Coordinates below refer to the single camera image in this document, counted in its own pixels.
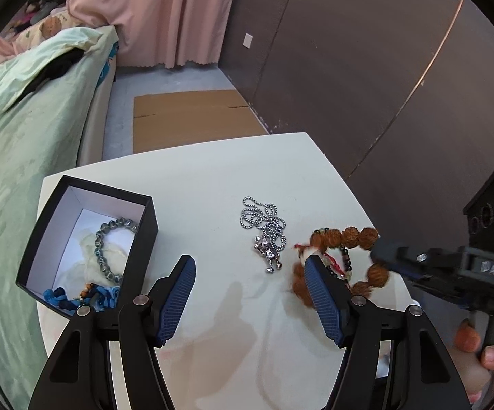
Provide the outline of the person's right hand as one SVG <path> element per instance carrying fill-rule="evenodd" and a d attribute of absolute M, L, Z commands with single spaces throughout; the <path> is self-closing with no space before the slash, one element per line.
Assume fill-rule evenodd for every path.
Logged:
<path fill-rule="evenodd" d="M 481 345 L 482 338 L 471 322 L 465 319 L 448 347 L 471 405 L 483 398 L 485 390 L 494 393 L 494 345 L 480 351 Z"/>

